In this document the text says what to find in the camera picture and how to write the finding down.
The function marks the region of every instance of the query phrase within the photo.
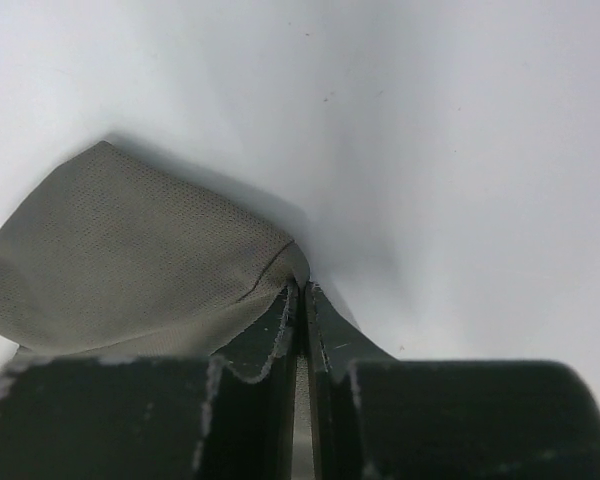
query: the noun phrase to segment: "gray cloth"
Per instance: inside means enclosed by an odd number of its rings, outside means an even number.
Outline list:
[[[286,233],[103,142],[0,230],[0,335],[43,355],[206,355],[307,277]]]

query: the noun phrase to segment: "cloth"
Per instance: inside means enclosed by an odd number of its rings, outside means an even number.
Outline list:
[[[207,355],[308,271],[285,232],[102,142],[0,230],[0,335],[20,354]]]

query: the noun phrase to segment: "folded cloth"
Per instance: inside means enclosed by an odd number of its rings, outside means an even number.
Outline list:
[[[0,335],[24,354],[207,355],[307,278],[285,232],[102,142],[0,230]]]

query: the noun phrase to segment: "white background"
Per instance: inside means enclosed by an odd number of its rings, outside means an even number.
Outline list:
[[[389,353],[600,402],[600,0],[0,0],[0,226],[102,138],[287,229]]]

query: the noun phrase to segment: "white surface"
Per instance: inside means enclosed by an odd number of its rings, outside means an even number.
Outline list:
[[[600,401],[600,0],[0,1],[0,225],[102,137],[285,227],[390,353]]]

